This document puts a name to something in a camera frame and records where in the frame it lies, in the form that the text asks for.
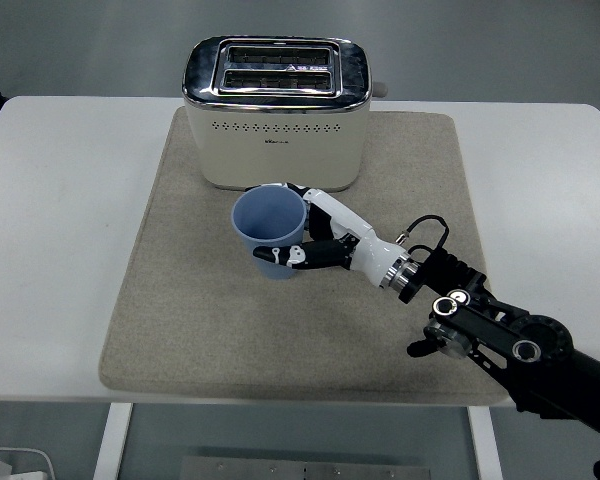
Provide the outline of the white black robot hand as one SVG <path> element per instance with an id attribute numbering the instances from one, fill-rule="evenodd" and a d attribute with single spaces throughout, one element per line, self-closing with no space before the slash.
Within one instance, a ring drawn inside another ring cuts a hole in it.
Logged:
<path id="1" fill-rule="evenodd" d="M 343 267 L 364 273 L 380 288 L 405 286 L 417 272 L 417 263 L 401 246 L 380 239 L 374 228 L 330 194 L 290 183 L 306 204 L 310 240 L 300 245 L 259 246 L 253 255 L 295 270 Z"/>

